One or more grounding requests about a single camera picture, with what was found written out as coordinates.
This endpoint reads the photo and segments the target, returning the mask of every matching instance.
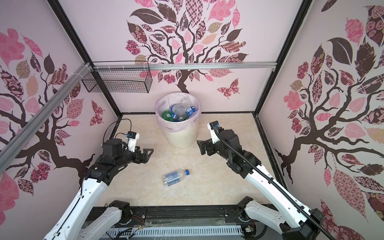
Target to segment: green plastic bottle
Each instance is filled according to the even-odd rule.
[[[162,114],[163,118],[169,122],[174,122],[175,120],[172,118],[172,114],[169,110],[166,110]]]

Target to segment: bottle pile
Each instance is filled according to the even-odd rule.
[[[170,122],[182,122],[187,120],[194,112],[195,107],[189,98],[183,98],[181,103],[172,105],[169,110],[162,113],[163,119]]]

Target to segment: butterfly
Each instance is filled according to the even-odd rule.
[[[97,106],[97,104],[92,100],[92,108],[95,112],[95,115],[93,115],[91,122],[89,123],[90,126],[97,124],[100,124],[103,122],[103,118],[101,115],[105,110],[103,110],[101,107]]]
[[[239,85],[238,78],[235,79],[229,88],[218,88],[217,90],[221,93],[224,93],[224,96],[229,99],[229,96],[232,95],[232,93],[239,93],[239,88],[237,87]]]

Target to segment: tree mural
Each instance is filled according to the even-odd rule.
[[[17,31],[11,28],[8,29],[8,36],[0,33],[0,57],[5,62],[6,67],[10,61],[24,58],[21,53],[24,52],[25,45],[18,42],[18,38]],[[9,132],[12,134],[9,138],[0,136],[0,142],[6,145],[27,124],[30,116],[34,116],[47,103],[48,95],[57,92],[54,86],[64,84],[68,78],[65,64],[62,65],[62,68],[55,70],[55,65],[49,54],[43,58],[43,53],[35,42],[26,37],[23,39],[30,49],[31,57],[17,64],[15,69],[17,75],[10,70],[5,70],[4,66],[0,66],[1,78],[8,91],[8,93],[0,93],[0,115],[8,119],[0,121],[0,135],[10,136]],[[83,109],[84,99],[76,99],[80,89],[81,85],[78,84],[45,121],[40,130],[36,132],[38,142],[35,144],[27,143],[19,152],[16,159],[23,159],[23,162],[10,165],[7,168],[7,170],[19,168],[14,179],[18,178],[15,181],[19,189],[24,192],[33,195],[33,185],[46,180],[53,165],[55,168],[75,168],[80,178],[88,170],[87,167],[91,163],[93,155],[82,162],[76,158],[61,156],[59,153],[59,149],[65,146],[64,139],[70,137],[65,129],[76,127],[80,123],[76,120]],[[102,109],[95,109],[94,107],[94,110],[97,116],[103,114]]]
[[[128,40],[126,49],[137,55],[136,64],[140,64],[139,61],[148,61],[150,64],[242,62],[247,56],[238,53],[246,42],[235,42],[242,30],[235,29],[240,21],[240,12],[235,8],[231,13],[235,0],[185,0],[183,11],[181,9],[184,0],[154,1],[156,5],[152,0],[135,1],[146,7],[131,14],[131,19],[134,20],[133,16],[136,16],[145,24],[127,21],[135,41]],[[156,8],[159,13],[149,8]],[[208,9],[208,18],[202,19]],[[216,21],[211,21],[206,27],[206,23],[211,19]],[[200,77],[204,76],[208,81],[213,81],[213,77],[220,78],[229,73],[229,69],[211,69],[208,73],[194,69],[151,71],[152,76],[157,76],[159,82],[177,82],[177,86],[184,93],[188,93],[185,84],[187,79],[200,81]],[[229,97],[238,92],[238,87],[235,87],[237,81],[236,85],[232,85],[229,88],[219,88],[218,91]]]
[[[315,164],[324,160],[327,186],[333,179],[340,196],[366,218],[365,196],[374,212],[384,221],[383,194],[372,193],[372,190],[384,192],[382,184],[372,178],[381,174],[384,167],[369,163],[369,158],[362,161],[354,156],[354,153],[365,152],[369,156],[374,154],[384,158],[382,152],[368,145],[372,141],[384,144],[384,129],[376,126],[384,123],[384,107],[370,109],[374,101],[384,101],[384,7],[366,8],[368,20],[365,34],[361,21],[347,20],[346,34],[350,41],[332,38],[328,40],[332,44],[332,54],[326,54],[320,45],[310,66],[304,62],[298,67],[298,80],[290,85],[292,91],[284,97],[287,107],[292,110],[288,118],[292,119],[291,128],[296,136],[288,155],[277,149],[276,152],[283,160],[283,174],[286,169],[293,183],[291,165],[298,151],[309,146],[308,154],[314,155]],[[357,51],[353,50],[350,42],[359,44]],[[375,56],[375,48],[381,53],[378,57]],[[337,64],[340,67],[333,67],[334,60],[340,63]],[[333,159],[335,169],[329,164],[330,159]],[[341,166],[349,174],[362,173],[366,176],[351,177],[340,170]]]

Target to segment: trash can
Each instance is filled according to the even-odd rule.
[[[169,122],[162,118],[162,112],[174,104],[181,103],[184,98],[189,98],[196,111],[182,122]],[[201,115],[200,102],[188,93],[172,93],[156,101],[155,104],[156,120],[163,129],[169,142],[175,148],[186,148],[196,142],[197,128],[199,126],[199,116]]]

